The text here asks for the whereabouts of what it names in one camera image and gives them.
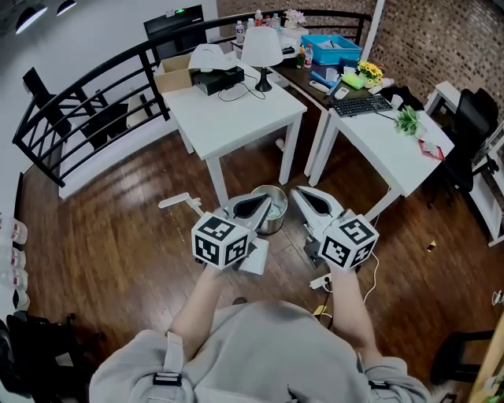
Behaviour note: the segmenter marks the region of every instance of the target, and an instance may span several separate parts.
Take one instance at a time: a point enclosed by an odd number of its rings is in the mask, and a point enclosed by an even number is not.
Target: person
[[[331,271],[334,333],[282,301],[215,312],[226,270],[206,267],[168,337],[142,331],[102,364],[91,403],[430,401],[403,360],[377,349],[355,271]],[[179,383],[154,382],[178,372]]]

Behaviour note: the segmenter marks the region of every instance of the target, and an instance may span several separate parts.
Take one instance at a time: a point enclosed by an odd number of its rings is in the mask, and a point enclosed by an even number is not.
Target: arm
[[[207,266],[185,306],[170,325],[169,331],[183,340],[183,353],[187,361],[195,357],[210,334],[223,278],[221,270]]]
[[[332,274],[335,333],[361,354],[364,366],[367,366],[382,355],[376,347],[375,333],[362,300],[357,275],[354,270],[345,272],[332,265],[329,267]]]

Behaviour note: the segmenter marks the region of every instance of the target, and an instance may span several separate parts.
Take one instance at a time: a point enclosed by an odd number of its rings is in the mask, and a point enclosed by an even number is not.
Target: black keyboard
[[[335,99],[331,102],[331,106],[341,117],[392,109],[391,104],[379,94],[367,98]]]

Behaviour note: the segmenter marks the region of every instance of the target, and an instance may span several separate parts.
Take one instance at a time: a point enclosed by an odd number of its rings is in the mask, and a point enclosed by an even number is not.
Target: black box
[[[192,79],[207,95],[232,87],[245,80],[245,72],[236,66],[229,70],[213,70],[212,72],[196,72]]]

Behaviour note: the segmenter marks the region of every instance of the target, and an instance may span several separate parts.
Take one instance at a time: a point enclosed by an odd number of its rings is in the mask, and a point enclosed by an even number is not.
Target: black railing
[[[284,11],[285,10],[272,10],[265,13],[278,13],[279,15],[283,15]],[[353,39],[357,44],[360,44],[364,23],[366,21],[371,21],[371,17],[367,14],[348,13],[326,9],[304,9],[301,11],[303,11],[305,16],[307,17],[337,17],[340,19],[343,18],[357,20],[357,24],[355,25],[306,25],[306,28],[355,30],[355,35],[344,36],[348,39]],[[147,51],[150,51],[156,46],[159,46],[163,43],[174,40],[181,35],[186,35],[194,31],[206,31],[207,29],[211,28],[223,27],[229,24],[235,24],[237,20],[247,21],[248,18],[253,17],[254,13],[239,14],[230,17],[219,18],[216,20],[204,21],[198,24],[193,24],[189,27],[171,31],[167,35],[146,41],[132,47],[129,50],[124,51],[121,54],[118,54],[115,57],[112,57],[105,63],[91,70],[85,76],[78,79],[74,84],[72,84],[70,87],[68,87],[58,95],[49,95],[44,87],[43,91],[45,91],[45,98],[42,95],[37,98],[38,95],[36,95],[31,100],[30,105],[20,122],[17,132],[14,135],[13,143],[16,144],[31,159],[31,161],[37,167],[39,167],[49,178],[51,178],[58,186],[63,187],[65,185],[63,179],[66,176],[75,171],[83,163],[88,161],[95,154],[99,153],[107,146],[110,146],[117,140],[124,137],[126,134],[134,131],[137,128],[140,128],[144,124],[152,121],[153,119],[156,119],[157,117],[163,116],[165,120],[169,119],[168,108],[166,107],[163,97],[159,93],[154,82],[152,68],[158,65],[158,63],[149,61]],[[233,40],[234,38],[234,36],[230,36],[214,43],[225,43]],[[190,53],[193,49],[194,48],[186,49],[182,52],[179,52],[177,55]],[[91,81],[108,72],[112,68],[117,67],[121,63],[136,59],[137,57],[142,64],[142,68],[139,68],[138,70],[127,74],[115,83],[110,84],[105,89],[97,91],[90,97],[85,95],[83,87],[88,85]],[[141,74],[145,74],[145,85],[138,87],[137,89],[120,97],[113,103],[109,104],[106,101],[104,96],[105,93],[126,82],[127,80]],[[143,94],[147,90],[151,90],[152,94],[154,95],[154,97],[150,100],[146,100],[145,94]],[[140,100],[142,102],[141,105],[135,107],[132,110],[129,110],[126,113],[122,113],[119,116],[114,115],[113,118],[110,118],[110,121],[98,124],[100,120],[103,120],[106,116],[108,116],[107,113],[120,106],[122,102],[127,101],[129,98],[137,94],[140,94]],[[70,105],[68,103],[69,101],[78,101],[80,103]],[[152,105],[157,105],[159,112],[152,113],[150,111],[150,107]],[[39,107],[39,111],[34,116],[32,116],[36,106]],[[131,128],[123,130],[121,133],[114,133],[114,136],[109,135],[111,133],[111,129],[118,125],[122,120],[125,120],[126,118],[128,118],[128,116],[131,116],[132,114],[137,113],[142,109],[146,111],[146,119],[142,120]],[[64,114],[62,113],[62,110],[69,110],[69,112]],[[83,116],[88,116],[89,118],[72,128],[71,124],[69,124],[69,119]],[[42,120],[46,120],[45,128],[42,134],[35,140],[35,133],[37,132],[39,123]],[[86,131],[86,139],[79,142],[71,150],[66,150],[65,153],[62,153],[63,145],[78,131]],[[44,145],[46,144],[46,139],[48,139],[49,137],[49,146],[44,151],[43,149]],[[99,140],[100,138],[106,139],[105,142],[96,143],[96,140]],[[88,143],[93,145],[94,150],[85,157],[80,158],[80,160],[77,161],[74,165],[67,167],[66,170],[62,172],[61,165]]]

